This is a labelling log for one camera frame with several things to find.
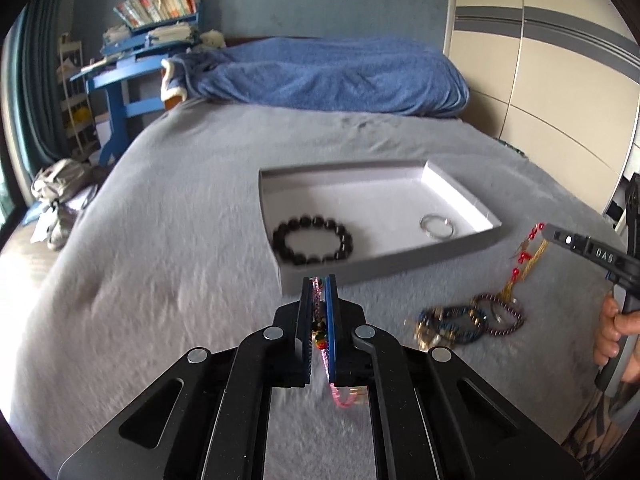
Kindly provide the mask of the tattooed right forearm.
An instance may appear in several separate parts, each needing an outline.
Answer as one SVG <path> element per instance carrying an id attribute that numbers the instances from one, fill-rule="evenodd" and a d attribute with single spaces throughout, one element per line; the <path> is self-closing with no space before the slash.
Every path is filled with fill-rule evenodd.
<path id="1" fill-rule="evenodd" d="M 597 390 L 562 448 L 577 460 L 585 477 L 593 479 L 620 446 L 638 414 L 638 385 L 620 384 L 614 396 Z"/>

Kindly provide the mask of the right hand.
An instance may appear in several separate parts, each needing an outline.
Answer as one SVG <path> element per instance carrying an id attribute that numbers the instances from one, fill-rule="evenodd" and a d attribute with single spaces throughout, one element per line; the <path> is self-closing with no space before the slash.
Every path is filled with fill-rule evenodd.
<path id="1" fill-rule="evenodd" d="M 623 314 L 612 292 L 608 292 L 602 302 L 599 327 L 594 338 L 594 362 L 599 366 L 605 366 L 620 355 L 623 336 L 634 336 L 638 333 L 639 312 Z"/>

